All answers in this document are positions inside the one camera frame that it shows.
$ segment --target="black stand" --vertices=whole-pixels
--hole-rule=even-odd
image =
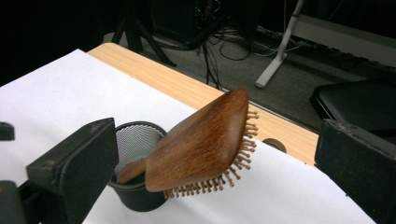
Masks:
[[[143,22],[137,18],[135,8],[131,1],[124,1],[124,5],[125,7],[123,9],[123,16],[120,19],[119,25],[113,35],[111,42],[119,44],[122,34],[125,32],[128,42],[128,49],[139,53],[143,50],[140,37],[144,37],[163,63],[176,67],[177,65],[172,63],[165,55],[158,43],[143,25]]]

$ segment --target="metal mesh pencil holder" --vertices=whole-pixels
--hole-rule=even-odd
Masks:
[[[156,124],[135,121],[116,128],[119,150],[119,164],[108,185],[119,195],[125,206],[138,212],[147,212],[166,202],[162,192],[148,192],[145,187],[145,174],[139,175],[126,184],[119,184],[117,176],[131,161],[146,158],[166,135],[166,131]]]

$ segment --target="brush bristle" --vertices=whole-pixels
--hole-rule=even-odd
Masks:
[[[257,115],[256,111],[248,111],[247,112],[247,119],[258,119],[259,116]],[[249,123],[247,121],[244,137],[242,138],[242,143],[239,148],[238,154],[233,161],[233,164],[226,170],[222,175],[219,175],[216,178],[211,180],[202,181],[195,184],[184,185],[175,189],[168,189],[163,192],[165,198],[178,198],[178,197],[185,197],[185,196],[192,196],[195,194],[200,193],[210,193],[212,191],[223,190],[223,185],[228,184],[230,187],[234,186],[232,175],[236,179],[240,179],[241,176],[236,173],[236,169],[250,169],[250,155],[255,151],[256,143],[253,140],[250,140],[253,136],[257,135],[257,131],[259,129],[256,127],[255,124]]]

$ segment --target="white paper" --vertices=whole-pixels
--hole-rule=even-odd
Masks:
[[[0,180],[18,186],[25,166],[87,123],[144,120],[168,131],[194,112],[80,50],[0,88],[0,104],[0,121],[16,131],[15,141],[0,142]],[[318,169],[261,142],[252,160],[235,187],[146,213],[106,187],[84,223],[373,223]]]

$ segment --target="wooden hairbrush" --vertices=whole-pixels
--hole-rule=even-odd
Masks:
[[[245,90],[228,91],[182,120],[171,129],[143,160],[124,166],[121,184],[146,172],[148,191],[163,191],[166,198],[222,190],[236,169],[250,169],[249,152],[256,144],[257,112],[248,111]]]

